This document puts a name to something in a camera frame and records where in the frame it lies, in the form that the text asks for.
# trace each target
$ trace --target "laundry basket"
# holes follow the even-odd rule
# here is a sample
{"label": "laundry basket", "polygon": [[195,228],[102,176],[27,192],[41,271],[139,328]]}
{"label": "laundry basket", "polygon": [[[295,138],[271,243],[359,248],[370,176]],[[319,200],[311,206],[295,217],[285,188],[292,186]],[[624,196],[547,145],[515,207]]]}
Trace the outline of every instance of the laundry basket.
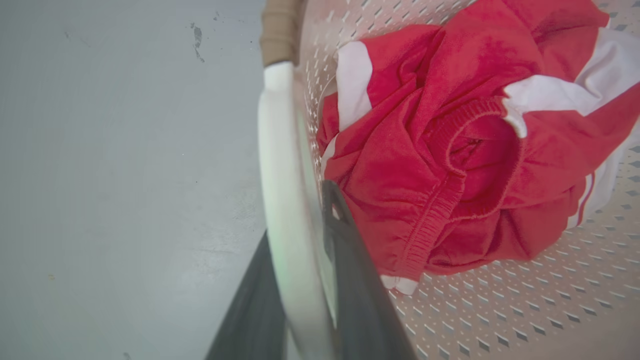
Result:
{"label": "laundry basket", "polygon": [[[640,31],[640,1],[601,0],[611,27]],[[319,358],[335,325],[335,272],[323,251],[323,97],[336,50],[409,24],[443,24],[474,0],[269,0],[259,106],[264,205],[278,286],[300,352]],[[627,151],[610,203],[535,261],[424,274],[390,292],[421,359],[640,358],[640,147]]]}

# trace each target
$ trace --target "gray floor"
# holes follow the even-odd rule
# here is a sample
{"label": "gray floor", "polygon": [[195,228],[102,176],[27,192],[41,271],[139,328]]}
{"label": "gray floor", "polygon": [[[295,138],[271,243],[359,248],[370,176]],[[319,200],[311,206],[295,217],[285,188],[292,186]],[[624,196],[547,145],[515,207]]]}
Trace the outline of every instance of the gray floor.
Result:
{"label": "gray floor", "polygon": [[0,359],[204,356],[264,230],[261,8],[0,2]]}

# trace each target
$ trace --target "white perforated basket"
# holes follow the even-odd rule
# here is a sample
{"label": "white perforated basket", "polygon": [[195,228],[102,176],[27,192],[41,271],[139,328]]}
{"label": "white perforated basket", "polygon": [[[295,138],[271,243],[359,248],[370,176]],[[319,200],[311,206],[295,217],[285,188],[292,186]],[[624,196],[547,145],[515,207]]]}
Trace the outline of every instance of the white perforated basket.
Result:
{"label": "white perforated basket", "polygon": [[[599,1],[612,28],[640,31],[640,1]],[[265,59],[260,165],[289,324],[305,358],[329,359],[335,274],[321,251],[316,132],[322,99],[334,91],[333,55],[359,38],[443,24],[474,0],[316,0],[300,13],[288,10],[298,2],[270,0],[264,16],[267,23],[270,15],[284,15],[291,26],[280,30],[300,25],[300,38],[262,39],[263,48],[284,39],[290,54]],[[448,277],[425,274],[413,296],[392,291],[419,358],[640,359],[639,185],[636,147],[626,153],[610,203],[535,261],[496,261]]]}

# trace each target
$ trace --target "red garment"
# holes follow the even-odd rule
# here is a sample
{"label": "red garment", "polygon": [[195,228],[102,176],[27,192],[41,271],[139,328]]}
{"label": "red garment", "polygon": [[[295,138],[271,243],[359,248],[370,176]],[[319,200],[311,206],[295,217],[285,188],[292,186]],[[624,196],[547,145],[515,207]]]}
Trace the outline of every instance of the red garment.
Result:
{"label": "red garment", "polygon": [[339,51],[323,172],[381,274],[532,259],[608,199],[640,115],[640,41],[608,21],[589,0],[478,0]]}

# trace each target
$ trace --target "floor stain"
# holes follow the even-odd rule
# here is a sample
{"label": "floor stain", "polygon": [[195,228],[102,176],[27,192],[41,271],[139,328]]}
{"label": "floor stain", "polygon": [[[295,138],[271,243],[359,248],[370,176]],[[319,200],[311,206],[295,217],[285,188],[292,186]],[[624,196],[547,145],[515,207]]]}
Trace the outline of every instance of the floor stain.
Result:
{"label": "floor stain", "polygon": [[200,56],[200,51],[198,51],[200,44],[202,44],[202,30],[194,22],[191,23],[191,29],[193,29],[193,37],[195,38],[193,49],[196,51],[196,57],[203,63],[204,59]]}

